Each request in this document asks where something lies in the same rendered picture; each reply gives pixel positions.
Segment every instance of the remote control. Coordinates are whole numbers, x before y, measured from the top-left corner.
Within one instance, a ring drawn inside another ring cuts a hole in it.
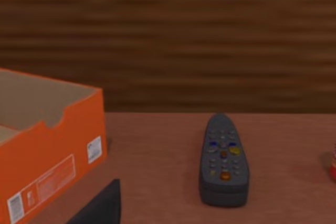
[[[207,124],[199,171],[203,203],[218,207],[246,203],[248,163],[236,127],[224,114],[213,115]]]

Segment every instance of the open box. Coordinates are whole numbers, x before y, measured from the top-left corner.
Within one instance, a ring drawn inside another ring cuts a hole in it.
[[[0,69],[0,224],[25,223],[106,155],[101,89]]]

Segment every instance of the brown slatted background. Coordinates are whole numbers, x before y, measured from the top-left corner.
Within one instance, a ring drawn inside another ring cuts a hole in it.
[[[0,66],[112,111],[336,111],[336,0],[0,0]]]

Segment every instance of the table surface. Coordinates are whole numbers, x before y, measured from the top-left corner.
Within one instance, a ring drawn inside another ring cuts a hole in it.
[[[250,166],[246,206],[204,205],[198,166],[211,114],[108,113],[107,161],[31,224],[65,223],[105,185],[121,179],[122,224],[324,224],[336,219],[328,177],[336,115],[229,114]]]

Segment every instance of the dark triangular object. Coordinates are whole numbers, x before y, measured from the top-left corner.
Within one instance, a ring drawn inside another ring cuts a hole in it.
[[[120,224],[120,180],[113,180],[67,224]]]

